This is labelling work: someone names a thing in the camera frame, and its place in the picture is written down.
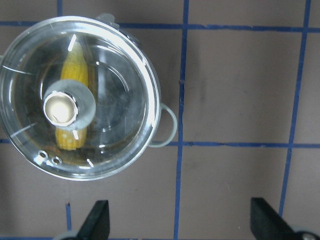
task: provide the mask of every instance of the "corn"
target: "corn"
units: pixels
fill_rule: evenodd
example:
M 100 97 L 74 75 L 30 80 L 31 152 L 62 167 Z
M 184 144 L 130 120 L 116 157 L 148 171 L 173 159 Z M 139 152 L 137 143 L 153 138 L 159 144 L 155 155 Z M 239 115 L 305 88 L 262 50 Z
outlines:
M 75 42 L 72 50 L 66 56 L 60 79 L 76 80 L 88 87 L 88 66 L 80 43 Z M 64 130 L 57 127 L 55 129 L 55 138 L 59 148 L 69 151 L 76 150 L 85 144 L 87 128 Z

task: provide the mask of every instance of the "glass lid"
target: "glass lid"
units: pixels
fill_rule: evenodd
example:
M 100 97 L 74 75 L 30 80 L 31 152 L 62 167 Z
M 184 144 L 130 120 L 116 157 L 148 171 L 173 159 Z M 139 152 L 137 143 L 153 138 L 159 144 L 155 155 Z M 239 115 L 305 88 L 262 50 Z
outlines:
M 23 32 L 1 61 L 1 120 L 40 169 L 92 180 L 127 167 L 159 121 L 158 79 L 117 29 L 67 16 Z

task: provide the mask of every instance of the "blue grid line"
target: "blue grid line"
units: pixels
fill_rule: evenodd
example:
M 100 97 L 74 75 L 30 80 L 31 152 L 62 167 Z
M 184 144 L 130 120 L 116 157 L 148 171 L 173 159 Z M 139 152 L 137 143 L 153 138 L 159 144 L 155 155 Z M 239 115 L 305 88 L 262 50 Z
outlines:
M 255 31 L 255 32 L 298 32 L 303 31 L 303 27 L 290 26 L 250 26 L 250 25 L 217 25 L 217 24 L 189 24 L 189 30 L 240 30 L 240 31 Z
M 62 1 L 57 0 L 57 15 L 63 15 Z M 30 27 L 38 21 L 0 21 L 0 26 L 9 27 Z M 132 23 L 118 22 L 123 29 L 166 29 L 166 30 L 236 30 L 253 32 L 287 32 L 287 33 L 320 33 L 320 27 L 299 27 L 299 26 L 252 26 L 252 25 L 218 25 L 218 24 L 175 24 L 175 23 Z
M 122 29 L 182 29 L 182 24 L 165 24 L 165 23 L 118 23 Z
M 61 17 L 63 15 L 63 3 L 62 0 L 56 0 L 56 15 Z
M 9 139 L 0 139 L 0 144 L 11 144 Z M 234 147 L 234 148 L 292 148 L 292 149 L 320 149 L 320 143 L 281 143 L 281 142 L 216 142 L 216 141 L 183 141 L 184 147 Z M 172 141 L 167 146 L 177 147 L 179 142 Z
M 301 37 L 299 65 L 298 65 L 298 72 L 297 72 L 297 77 L 296 77 L 292 119 L 291 119 L 291 127 L 290 127 L 290 136 L 289 136 L 289 145 L 292 145 L 294 143 L 294 139 L 295 139 L 299 97 L 300 97 L 300 89 L 301 89 L 301 82 L 302 82 L 302 73 L 303 73 L 303 69 L 304 69 L 304 60 L 305 60 L 305 52 L 306 52 L 306 45 L 307 45 L 307 35 L 308 35 L 307 28 L 309 25 L 310 8 L 311 8 L 311 0 L 306 0 L 305 1 L 305 10 L 304 10 L 304 20 L 303 20 L 304 30 L 302 31 L 302 37 Z M 280 206 L 279 206 L 279 215 L 280 216 L 282 216 L 283 212 L 284 212 L 287 186 L 288 186 L 288 178 L 289 178 L 290 165 L 291 165 L 292 149 L 293 149 L 292 146 L 289 146 L 287 149 L 287 154 L 286 154 L 285 169 L 284 169 L 282 190 L 281 190 L 281 199 L 280 199 Z
M 66 229 L 68 231 L 72 230 L 72 221 L 71 221 L 71 207 L 70 203 L 65 205 L 65 215 L 66 215 Z
M 174 226 L 173 226 L 174 240 L 179 239 L 181 172 L 182 172 L 183 146 L 184 146 L 183 113 L 185 108 L 188 18 L 189 18 L 189 0 L 184 0 L 183 1 L 183 26 L 182 26 L 182 38 L 181 38 L 180 81 L 179 81 L 178 151 L 177 151 L 176 177 L 175 177 L 175 207 L 174 207 Z
M 0 26 L 9 27 L 31 27 L 38 23 L 37 21 L 0 21 Z

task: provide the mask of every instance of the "black object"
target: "black object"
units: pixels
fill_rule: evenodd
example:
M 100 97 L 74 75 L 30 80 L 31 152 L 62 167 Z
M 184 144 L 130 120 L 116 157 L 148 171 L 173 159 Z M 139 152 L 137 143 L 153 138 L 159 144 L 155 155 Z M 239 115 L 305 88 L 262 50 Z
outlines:
M 251 199 L 250 228 L 257 240 L 320 240 L 319 236 L 311 232 L 294 232 L 260 197 Z
M 110 233 L 109 203 L 96 201 L 76 237 L 63 240 L 107 240 Z

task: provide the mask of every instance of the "corn on the cob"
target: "corn on the cob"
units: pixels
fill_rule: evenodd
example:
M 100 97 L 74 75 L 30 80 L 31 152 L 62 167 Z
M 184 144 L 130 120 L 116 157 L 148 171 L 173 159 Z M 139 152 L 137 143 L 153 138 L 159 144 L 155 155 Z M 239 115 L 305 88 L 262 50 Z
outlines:
M 88 66 L 80 43 L 75 42 L 72 50 L 66 56 L 62 66 L 61 80 L 71 79 L 81 82 L 88 87 Z M 87 128 L 78 130 L 55 129 L 56 143 L 64 150 L 81 148 L 87 138 Z

